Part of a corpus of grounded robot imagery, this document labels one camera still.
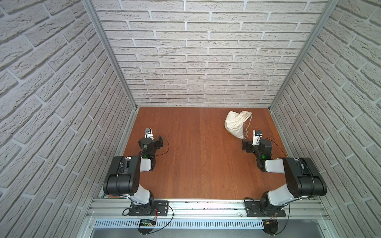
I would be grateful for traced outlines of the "right small electronics board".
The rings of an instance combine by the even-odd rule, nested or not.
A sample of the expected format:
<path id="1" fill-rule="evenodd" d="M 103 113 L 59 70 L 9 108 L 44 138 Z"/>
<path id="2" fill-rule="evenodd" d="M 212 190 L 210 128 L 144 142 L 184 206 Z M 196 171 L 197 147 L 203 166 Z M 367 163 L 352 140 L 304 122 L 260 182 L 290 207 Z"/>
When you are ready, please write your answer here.
<path id="1" fill-rule="evenodd" d="M 263 231 L 269 235 L 274 236 L 278 232 L 278 221 L 277 220 L 263 220 L 264 229 Z"/>

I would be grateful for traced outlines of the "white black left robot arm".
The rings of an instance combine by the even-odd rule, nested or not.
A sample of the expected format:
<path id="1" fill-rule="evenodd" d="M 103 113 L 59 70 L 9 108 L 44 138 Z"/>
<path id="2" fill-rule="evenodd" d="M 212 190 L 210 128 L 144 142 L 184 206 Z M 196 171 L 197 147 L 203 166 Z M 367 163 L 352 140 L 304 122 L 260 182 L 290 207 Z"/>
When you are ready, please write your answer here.
<path id="1" fill-rule="evenodd" d="M 163 138 L 146 136 L 139 140 L 139 146 L 141 151 L 136 156 L 116 156 L 112 159 L 103 192 L 130 200 L 132 208 L 153 210 L 153 193 L 140 184 L 140 174 L 154 170 L 156 151 L 164 146 Z"/>

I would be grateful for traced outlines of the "left small electronics board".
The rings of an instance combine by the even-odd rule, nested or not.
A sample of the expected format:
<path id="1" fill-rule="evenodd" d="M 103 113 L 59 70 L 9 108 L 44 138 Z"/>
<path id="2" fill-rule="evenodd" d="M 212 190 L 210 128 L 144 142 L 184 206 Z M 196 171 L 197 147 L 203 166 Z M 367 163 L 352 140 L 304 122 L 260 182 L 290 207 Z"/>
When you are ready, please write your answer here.
<path id="1" fill-rule="evenodd" d="M 150 232 L 152 232 L 155 227 L 156 227 L 156 220 L 141 219 L 139 223 L 138 231 L 142 235 L 147 235 Z"/>

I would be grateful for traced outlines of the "small electronics board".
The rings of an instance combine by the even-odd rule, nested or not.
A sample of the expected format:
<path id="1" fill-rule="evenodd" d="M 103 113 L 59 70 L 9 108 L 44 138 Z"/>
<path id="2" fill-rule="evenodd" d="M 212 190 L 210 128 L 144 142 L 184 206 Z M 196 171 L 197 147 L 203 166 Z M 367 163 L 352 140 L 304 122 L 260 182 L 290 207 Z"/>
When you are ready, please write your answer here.
<path id="1" fill-rule="evenodd" d="M 141 219 L 139 223 L 138 231 L 142 235 L 147 235 L 150 232 L 152 232 L 155 227 L 156 227 L 156 220 Z"/>
<path id="2" fill-rule="evenodd" d="M 277 220 L 263 220 L 264 229 L 263 231 L 269 235 L 274 236 L 278 232 L 278 221 Z"/>

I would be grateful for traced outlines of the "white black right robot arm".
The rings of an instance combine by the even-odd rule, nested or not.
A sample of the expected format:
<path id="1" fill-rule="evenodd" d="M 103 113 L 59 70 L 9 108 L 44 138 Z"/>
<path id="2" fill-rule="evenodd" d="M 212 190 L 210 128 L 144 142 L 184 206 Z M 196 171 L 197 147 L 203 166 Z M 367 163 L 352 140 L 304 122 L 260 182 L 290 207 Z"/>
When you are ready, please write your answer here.
<path id="1" fill-rule="evenodd" d="M 325 196 L 327 185 L 311 158 L 282 157 L 272 159 L 272 142 L 242 140 L 242 149 L 254 154 L 257 167 L 266 173 L 285 175 L 286 183 L 275 190 L 265 192 L 259 202 L 263 213 L 273 212 L 300 198 Z"/>

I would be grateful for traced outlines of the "cream bag drawstring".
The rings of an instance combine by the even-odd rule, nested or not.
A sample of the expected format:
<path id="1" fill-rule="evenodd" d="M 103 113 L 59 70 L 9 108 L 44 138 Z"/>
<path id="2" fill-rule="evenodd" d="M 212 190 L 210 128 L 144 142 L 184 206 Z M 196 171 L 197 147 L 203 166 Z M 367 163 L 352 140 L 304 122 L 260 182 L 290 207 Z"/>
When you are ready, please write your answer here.
<path id="1" fill-rule="evenodd" d="M 247 113 L 247 120 L 243 123 L 243 127 L 244 127 L 244 139 L 247 139 L 248 138 L 248 135 L 249 135 L 249 132 L 250 132 L 250 125 L 251 125 L 251 121 L 252 121 L 252 118 L 253 118 L 253 114 L 252 113 Z"/>

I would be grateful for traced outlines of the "white perforated vent strip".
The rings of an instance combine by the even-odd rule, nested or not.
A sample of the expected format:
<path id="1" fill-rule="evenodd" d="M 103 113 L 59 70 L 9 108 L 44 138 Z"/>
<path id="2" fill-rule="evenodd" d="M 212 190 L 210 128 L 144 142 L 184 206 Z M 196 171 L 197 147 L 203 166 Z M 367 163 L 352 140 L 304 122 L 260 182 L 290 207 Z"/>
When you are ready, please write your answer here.
<path id="1" fill-rule="evenodd" d="M 146 227 L 138 218 L 125 219 L 97 219 L 94 228 L 143 228 Z M 249 219 L 158 219 L 155 229 L 218 229 L 218 230 L 263 230 L 262 220 Z"/>

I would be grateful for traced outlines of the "aluminium corner post left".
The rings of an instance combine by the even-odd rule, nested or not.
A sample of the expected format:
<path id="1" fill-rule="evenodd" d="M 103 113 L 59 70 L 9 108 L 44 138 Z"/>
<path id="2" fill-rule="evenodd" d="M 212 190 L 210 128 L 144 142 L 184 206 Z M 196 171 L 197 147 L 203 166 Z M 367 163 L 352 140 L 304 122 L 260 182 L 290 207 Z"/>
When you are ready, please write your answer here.
<path id="1" fill-rule="evenodd" d="M 116 58 L 116 55 L 112 49 L 111 43 L 107 37 L 106 31 L 102 25 L 102 21 L 100 20 L 98 13 L 96 11 L 96 8 L 91 0 L 83 0 L 83 5 L 89 15 L 90 20 L 92 21 L 94 28 L 98 34 L 98 37 L 100 39 L 100 42 L 102 43 L 105 52 L 110 60 L 111 66 L 113 67 L 116 76 L 119 80 L 119 82 L 122 85 L 122 88 L 124 92 L 126 93 L 126 96 L 129 100 L 129 103 L 133 107 L 133 110 L 136 111 L 138 109 L 138 106 L 133 98 L 133 95 L 128 87 L 128 84 L 126 82 L 126 79 L 124 77 L 124 74 L 121 70 L 121 67 L 118 63 L 118 60 Z"/>

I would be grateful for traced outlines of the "aluminium corner post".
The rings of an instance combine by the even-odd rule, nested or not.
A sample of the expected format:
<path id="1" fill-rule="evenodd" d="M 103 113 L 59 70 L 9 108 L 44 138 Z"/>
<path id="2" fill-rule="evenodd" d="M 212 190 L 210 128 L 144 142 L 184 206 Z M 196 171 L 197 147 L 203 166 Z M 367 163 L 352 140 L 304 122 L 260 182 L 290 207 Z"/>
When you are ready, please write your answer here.
<path id="1" fill-rule="evenodd" d="M 118 60 L 116 58 L 116 55 L 112 49 L 111 43 L 107 37 L 106 31 L 102 25 L 102 21 L 100 20 L 98 13 L 96 11 L 96 8 L 91 0 L 83 0 L 83 5 L 89 15 L 90 20 L 92 21 L 94 28 L 98 34 L 98 37 L 100 39 L 100 42 L 102 43 L 105 52 L 110 60 L 111 66 L 113 67 L 116 76 L 119 80 L 119 82 L 122 85 L 122 88 L 124 92 L 126 93 L 126 96 L 129 100 L 129 103 L 133 107 L 133 110 L 136 111 L 138 109 L 138 106 L 133 98 L 133 95 L 128 87 L 128 84 L 126 82 L 126 79 L 124 77 L 124 74 L 121 70 L 121 67 L 118 63 Z"/>
<path id="2" fill-rule="evenodd" d="M 280 86 L 276 96 L 274 97 L 272 103 L 269 106 L 269 111 L 272 112 L 275 108 L 277 102 L 280 99 L 280 96 L 285 91 L 289 81 L 292 79 L 292 76 L 296 72 L 296 70 L 299 68 L 300 63 L 303 61 L 303 59 L 306 57 L 308 52 L 310 51 L 311 47 L 313 46 L 314 42 L 316 41 L 318 35 L 320 34 L 323 27 L 326 25 L 326 22 L 328 21 L 329 17 L 335 10 L 337 4 L 339 3 L 339 0 L 329 0 L 327 1 L 321 15 L 319 16 L 317 22 L 315 23 L 314 27 L 312 28 L 308 38 L 306 39 L 304 45 L 302 46 L 299 54 L 297 55 L 297 58 L 295 62 L 292 64 L 292 67 L 288 71 L 285 79 L 282 82 L 282 85 Z"/>

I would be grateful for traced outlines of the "cream cloth soil bag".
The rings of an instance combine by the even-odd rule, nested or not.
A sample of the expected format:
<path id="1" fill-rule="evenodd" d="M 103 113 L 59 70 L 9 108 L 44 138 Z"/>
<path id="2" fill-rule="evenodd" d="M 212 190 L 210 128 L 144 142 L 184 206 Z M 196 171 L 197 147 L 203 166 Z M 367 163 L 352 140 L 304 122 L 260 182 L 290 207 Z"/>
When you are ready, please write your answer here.
<path id="1" fill-rule="evenodd" d="M 234 111 L 230 111 L 225 119 L 225 129 L 231 133 L 233 136 L 244 139 L 244 127 L 243 123 L 247 120 L 247 113 L 251 113 L 248 111 L 242 111 L 240 113 L 236 113 Z"/>

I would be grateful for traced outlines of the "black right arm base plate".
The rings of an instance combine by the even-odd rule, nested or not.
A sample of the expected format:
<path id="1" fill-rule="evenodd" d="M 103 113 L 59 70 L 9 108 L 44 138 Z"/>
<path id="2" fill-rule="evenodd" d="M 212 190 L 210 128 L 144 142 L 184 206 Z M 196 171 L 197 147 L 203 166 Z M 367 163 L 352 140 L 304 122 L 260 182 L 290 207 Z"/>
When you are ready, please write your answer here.
<path id="1" fill-rule="evenodd" d="M 248 217 L 286 217 L 282 206 L 263 205 L 260 201 L 245 200 L 246 214 Z"/>

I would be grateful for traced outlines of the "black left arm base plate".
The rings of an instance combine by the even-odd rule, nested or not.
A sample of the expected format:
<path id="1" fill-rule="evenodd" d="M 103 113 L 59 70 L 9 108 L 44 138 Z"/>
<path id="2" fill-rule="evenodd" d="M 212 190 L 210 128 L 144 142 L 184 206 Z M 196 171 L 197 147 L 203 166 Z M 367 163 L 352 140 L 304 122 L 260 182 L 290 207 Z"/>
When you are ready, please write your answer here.
<path id="1" fill-rule="evenodd" d="M 134 204 L 131 203 L 127 216 L 164 216 L 166 217 L 169 209 L 169 201 L 167 200 L 154 200 L 148 204 Z"/>

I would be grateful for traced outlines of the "aluminium corner post right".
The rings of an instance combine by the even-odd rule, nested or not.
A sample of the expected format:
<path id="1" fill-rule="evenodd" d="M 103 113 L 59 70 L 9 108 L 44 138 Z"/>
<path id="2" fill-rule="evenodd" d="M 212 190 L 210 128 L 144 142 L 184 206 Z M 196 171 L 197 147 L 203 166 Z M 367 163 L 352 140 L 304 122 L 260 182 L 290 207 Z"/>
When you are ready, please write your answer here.
<path id="1" fill-rule="evenodd" d="M 297 58 L 295 62 L 292 64 L 292 67 L 288 71 L 285 79 L 282 82 L 282 85 L 280 86 L 276 96 L 274 97 L 272 103 L 269 106 L 269 111 L 272 112 L 275 108 L 277 102 L 280 99 L 280 96 L 285 91 L 289 81 L 292 79 L 292 76 L 296 72 L 296 70 L 299 68 L 300 63 L 303 61 L 303 59 L 306 57 L 308 52 L 310 51 L 311 47 L 313 46 L 314 42 L 316 41 L 318 35 L 320 34 L 323 27 L 326 25 L 326 22 L 328 21 L 329 17 L 335 10 L 337 4 L 339 3 L 339 0 L 329 0 L 327 1 L 321 15 L 319 16 L 317 22 L 315 23 L 314 27 L 312 28 L 308 38 L 306 39 L 304 45 L 302 46 L 299 54 L 297 55 Z"/>

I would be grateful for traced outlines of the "aluminium base rail left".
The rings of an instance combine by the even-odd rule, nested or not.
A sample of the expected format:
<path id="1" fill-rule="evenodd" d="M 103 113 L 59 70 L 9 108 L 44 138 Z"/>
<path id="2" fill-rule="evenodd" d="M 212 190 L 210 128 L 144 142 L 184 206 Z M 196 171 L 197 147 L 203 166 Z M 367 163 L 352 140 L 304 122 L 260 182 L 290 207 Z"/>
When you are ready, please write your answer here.
<path id="1" fill-rule="evenodd" d="M 114 156 L 123 155 L 123 149 L 127 145 L 128 137 L 138 113 L 138 109 L 128 109 L 125 112 L 120 111 L 114 114 L 114 118 L 105 123 L 106 144 L 101 148 L 99 158 L 99 170 L 95 176 L 97 187 L 95 196 L 103 198 L 103 182 L 108 171 L 111 160 Z"/>

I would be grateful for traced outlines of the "aluminium front rail frame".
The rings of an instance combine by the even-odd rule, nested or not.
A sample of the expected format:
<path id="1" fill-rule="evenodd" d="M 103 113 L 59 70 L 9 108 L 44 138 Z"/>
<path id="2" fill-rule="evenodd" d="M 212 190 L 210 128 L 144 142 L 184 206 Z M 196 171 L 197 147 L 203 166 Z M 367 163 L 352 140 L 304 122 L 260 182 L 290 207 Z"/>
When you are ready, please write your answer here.
<path id="1" fill-rule="evenodd" d="M 283 234 L 286 231 L 298 231 L 302 228 L 299 224 L 292 228 L 293 222 L 313 221 L 318 224 L 318 234 L 325 238 L 337 238 L 338 234 L 333 228 L 333 224 L 324 209 L 320 199 L 302 199 L 292 202 L 284 208 L 286 217 L 248 217 L 245 210 L 244 201 L 222 200 L 222 199 L 159 199 L 169 201 L 169 209 L 164 216 L 127 216 L 131 205 L 126 199 L 119 198 L 94 198 L 85 214 L 85 219 L 77 234 L 79 238 L 89 238 L 96 229 L 93 227 L 97 219 L 257 219 L 257 220 L 277 220 L 279 230 Z"/>

